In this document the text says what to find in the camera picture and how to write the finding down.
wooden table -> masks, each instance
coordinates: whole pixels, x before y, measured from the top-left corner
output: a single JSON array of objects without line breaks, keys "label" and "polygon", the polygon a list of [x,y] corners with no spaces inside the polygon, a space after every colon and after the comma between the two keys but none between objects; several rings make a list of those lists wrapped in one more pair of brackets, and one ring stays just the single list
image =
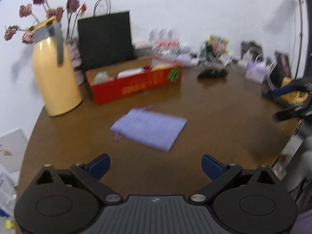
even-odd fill
[{"label": "wooden table", "polygon": [[[88,86],[83,85],[84,100],[76,109],[54,118],[43,109],[26,150],[18,195],[46,163],[64,169],[102,153],[110,155],[112,164],[101,181],[123,196],[189,196],[209,182],[201,170],[204,154],[244,168],[271,165],[298,120],[274,121],[273,114],[280,108],[260,96],[260,85],[232,70],[227,79],[199,82],[196,75],[184,70],[181,85],[150,89],[102,106],[93,102]],[[126,138],[116,141],[110,131],[132,108],[147,105],[187,119],[168,153]]]}]

pitcher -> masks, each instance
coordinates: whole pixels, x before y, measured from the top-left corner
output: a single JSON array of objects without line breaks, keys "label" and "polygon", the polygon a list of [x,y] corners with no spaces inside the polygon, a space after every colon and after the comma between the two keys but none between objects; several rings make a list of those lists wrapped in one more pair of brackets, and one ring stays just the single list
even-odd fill
[{"label": "pitcher", "polygon": [[64,114],[79,105],[82,96],[55,16],[35,26],[32,58],[35,79],[49,116]]}]

lavender cloth bag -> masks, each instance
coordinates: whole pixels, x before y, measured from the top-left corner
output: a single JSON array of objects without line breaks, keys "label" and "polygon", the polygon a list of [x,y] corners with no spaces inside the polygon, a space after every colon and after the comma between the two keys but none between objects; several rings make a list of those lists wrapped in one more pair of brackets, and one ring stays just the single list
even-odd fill
[{"label": "lavender cloth bag", "polygon": [[117,120],[110,130],[135,142],[168,152],[185,124],[184,118],[132,109]]}]

white wall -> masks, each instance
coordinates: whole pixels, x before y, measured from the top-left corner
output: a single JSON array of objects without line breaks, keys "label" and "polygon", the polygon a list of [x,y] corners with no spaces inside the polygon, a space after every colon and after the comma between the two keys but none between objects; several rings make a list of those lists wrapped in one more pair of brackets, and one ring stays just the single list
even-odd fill
[{"label": "white wall", "polygon": [[[0,26],[29,26],[31,17],[20,19],[18,9],[31,0],[1,0]],[[66,0],[48,0],[52,7],[65,5]],[[92,15],[97,0],[86,2],[85,15]],[[288,52],[292,59],[294,16],[298,6],[291,0],[111,0],[112,11],[130,10],[133,40],[146,40],[151,29],[174,28],[183,42],[198,50],[211,33],[230,40],[229,49],[240,55],[242,40],[256,40],[267,56],[274,51]],[[43,8],[34,6],[35,15],[43,19]],[[65,30],[66,14],[62,25]],[[31,135],[43,102],[31,69],[32,47],[20,43],[21,35],[11,41],[0,38],[0,134],[21,127]]]}]

red cardboard box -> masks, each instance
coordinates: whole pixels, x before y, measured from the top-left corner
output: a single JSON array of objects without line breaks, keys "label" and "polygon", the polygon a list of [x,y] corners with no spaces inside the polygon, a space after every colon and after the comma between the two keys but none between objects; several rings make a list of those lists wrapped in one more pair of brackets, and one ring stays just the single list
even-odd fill
[{"label": "red cardboard box", "polygon": [[[152,70],[150,68],[144,70],[144,72],[140,74],[117,78],[118,73],[121,71],[140,67],[147,68],[157,64],[167,65],[167,67],[157,70]],[[102,71],[107,72],[110,80],[104,83],[94,84],[93,81],[95,76]],[[95,102],[101,105],[148,88],[168,85],[171,83],[180,83],[182,69],[178,63],[149,57],[92,69],[85,74],[87,81],[91,86]]]}]

